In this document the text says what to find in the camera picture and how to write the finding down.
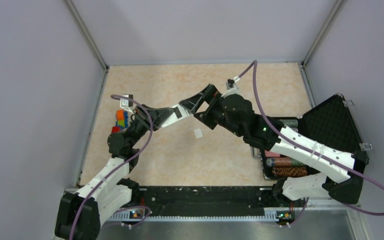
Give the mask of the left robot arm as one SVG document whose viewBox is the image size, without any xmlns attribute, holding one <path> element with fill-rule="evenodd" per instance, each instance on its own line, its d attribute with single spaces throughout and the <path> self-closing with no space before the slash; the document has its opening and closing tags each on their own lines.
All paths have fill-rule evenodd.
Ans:
<svg viewBox="0 0 384 240">
<path fill-rule="evenodd" d="M 75 192 L 66 192 L 59 204 L 54 234 L 65 240 L 95 240 L 104 223 L 121 207 L 134 207 L 140 193 L 121 184 L 136 166 L 141 150 L 135 144 L 149 131 L 157 131 L 182 117 L 178 107 L 137 106 L 122 131 L 107 138 L 110 159 L 100 172 Z"/>
</svg>

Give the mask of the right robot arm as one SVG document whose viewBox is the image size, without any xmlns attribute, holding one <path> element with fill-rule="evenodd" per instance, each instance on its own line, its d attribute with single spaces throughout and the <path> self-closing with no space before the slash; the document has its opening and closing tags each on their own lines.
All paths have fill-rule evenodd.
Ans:
<svg viewBox="0 0 384 240">
<path fill-rule="evenodd" d="M 240 94 L 222 95 L 212 84 L 179 104 L 212 130 L 221 126 L 253 148 L 291 157 L 317 170 L 316 174 L 278 180 L 272 187 L 277 205 L 328 197 L 342 204 L 358 203 L 366 153 L 346 152 L 312 140 L 277 119 L 255 113 L 252 103 Z"/>
</svg>

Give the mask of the white battery cover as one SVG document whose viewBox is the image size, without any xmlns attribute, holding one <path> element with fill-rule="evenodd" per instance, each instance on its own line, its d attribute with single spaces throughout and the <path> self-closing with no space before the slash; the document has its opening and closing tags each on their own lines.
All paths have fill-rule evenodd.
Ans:
<svg viewBox="0 0 384 240">
<path fill-rule="evenodd" d="M 200 128 L 195 129 L 193 132 L 197 139 L 200 139 L 203 137 L 203 132 Z"/>
</svg>

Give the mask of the white remote control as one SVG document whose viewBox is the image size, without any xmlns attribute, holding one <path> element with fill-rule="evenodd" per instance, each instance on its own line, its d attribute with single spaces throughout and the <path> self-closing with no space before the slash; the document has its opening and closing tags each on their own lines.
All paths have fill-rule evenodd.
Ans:
<svg viewBox="0 0 384 240">
<path fill-rule="evenodd" d="M 193 115 L 188 109 L 180 104 L 176 104 L 172 106 L 172 108 L 174 109 L 174 112 L 162 123 L 160 126 L 161 128 L 166 128 Z"/>
</svg>

